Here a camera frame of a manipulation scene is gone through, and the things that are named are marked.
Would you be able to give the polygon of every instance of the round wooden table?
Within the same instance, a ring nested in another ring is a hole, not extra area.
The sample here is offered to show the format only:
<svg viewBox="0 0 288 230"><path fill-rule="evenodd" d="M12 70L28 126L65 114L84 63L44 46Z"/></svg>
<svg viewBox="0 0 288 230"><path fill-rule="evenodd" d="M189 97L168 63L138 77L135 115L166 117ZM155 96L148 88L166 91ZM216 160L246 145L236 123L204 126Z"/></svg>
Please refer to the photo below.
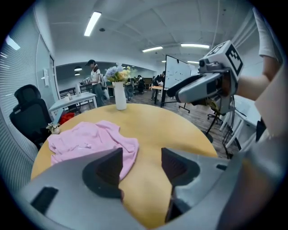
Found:
<svg viewBox="0 0 288 230"><path fill-rule="evenodd" d="M61 125L60 130L71 129L81 121L96 123L101 120L119 125L121 135L139 141L135 164L119 184L125 194L124 206L147 228L163 225L171 184L161 167L161 148L217 157L215 149L205 135L185 118L143 104L128 104L124 111L118 111L115 105L93 109L70 119ZM35 159L32 179L51 166L52 154L48 141L45 141Z"/></svg>

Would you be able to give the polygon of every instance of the red object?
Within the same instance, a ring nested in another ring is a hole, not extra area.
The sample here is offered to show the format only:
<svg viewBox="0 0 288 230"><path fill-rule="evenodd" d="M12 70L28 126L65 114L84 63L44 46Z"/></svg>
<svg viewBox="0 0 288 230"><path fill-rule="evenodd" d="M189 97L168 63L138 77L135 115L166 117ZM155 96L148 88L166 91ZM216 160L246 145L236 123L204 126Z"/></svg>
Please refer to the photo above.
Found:
<svg viewBox="0 0 288 230"><path fill-rule="evenodd" d="M66 121L73 118L74 116L75 116L75 113L66 113L62 115L60 119L60 124L64 124Z"/></svg>

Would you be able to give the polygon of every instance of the white vase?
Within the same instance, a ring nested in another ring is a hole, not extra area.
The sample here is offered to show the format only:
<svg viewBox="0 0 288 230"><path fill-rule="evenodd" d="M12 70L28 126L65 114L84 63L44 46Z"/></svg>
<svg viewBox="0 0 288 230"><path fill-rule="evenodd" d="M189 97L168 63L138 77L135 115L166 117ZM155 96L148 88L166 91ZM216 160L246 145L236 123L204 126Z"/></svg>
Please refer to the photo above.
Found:
<svg viewBox="0 0 288 230"><path fill-rule="evenodd" d="M123 82L115 82L115 102L118 110L125 110L127 108L126 97L124 92Z"/></svg>
<svg viewBox="0 0 288 230"><path fill-rule="evenodd" d="M59 133L60 133L59 127L55 128L55 129L52 129L52 130L51 130L51 133L52 133L52 134L59 134Z"/></svg>

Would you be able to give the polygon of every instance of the whiteboard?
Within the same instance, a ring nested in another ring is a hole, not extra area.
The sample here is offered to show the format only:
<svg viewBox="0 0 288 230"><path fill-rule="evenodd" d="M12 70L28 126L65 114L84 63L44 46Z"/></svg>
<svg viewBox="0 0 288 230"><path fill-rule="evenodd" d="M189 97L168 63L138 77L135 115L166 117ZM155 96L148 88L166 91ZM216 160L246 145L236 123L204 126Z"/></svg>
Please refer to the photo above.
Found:
<svg viewBox="0 0 288 230"><path fill-rule="evenodd" d="M191 76L191 68L187 63L166 55L165 88L170 88Z"/></svg>

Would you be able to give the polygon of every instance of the pink garment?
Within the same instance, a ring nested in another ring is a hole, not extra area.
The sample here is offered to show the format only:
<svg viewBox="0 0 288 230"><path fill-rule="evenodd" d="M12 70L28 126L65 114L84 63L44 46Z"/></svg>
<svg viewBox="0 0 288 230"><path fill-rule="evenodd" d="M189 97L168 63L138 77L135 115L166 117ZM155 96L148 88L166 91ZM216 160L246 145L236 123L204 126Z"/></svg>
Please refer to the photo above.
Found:
<svg viewBox="0 0 288 230"><path fill-rule="evenodd" d="M123 148L122 180L135 162L139 143L136 138L120 135L120 127L102 120L98 123L80 122L74 128L48 137L49 148L56 155L51 156L51 164L89 155L104 150Z"/></svg>

